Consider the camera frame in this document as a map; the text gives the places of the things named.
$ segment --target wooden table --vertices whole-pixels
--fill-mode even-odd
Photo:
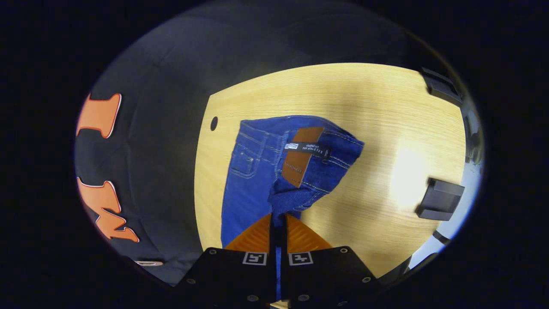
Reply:
[[[347,245],[376,277],[410,257],[440,222],[414,213],[429,177],[459,184],[460,109],[427,93],[419,72],[380,64],[313,65],[264,75],[210,96],[198,141],[194,202],[203,248],[221,247],[221,207],[243,119],[324,117],[365,143],[360,158],[302,221]],[[210,130],[212,118],[219,119]]]

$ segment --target blue denim jeans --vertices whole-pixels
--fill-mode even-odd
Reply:
[[[330,147],[330,156],[312,156],[297,188],[281,177],[287,154],[284,145],[299,129],[318,126],[324,127],[318,144]],[[287,212],[299,219],[301,211],[337,186],[363,146],[349,132],[321,117],[296,115],[241,121],[223,196],[223,247],[271,212],[275,226],[282,224]]]

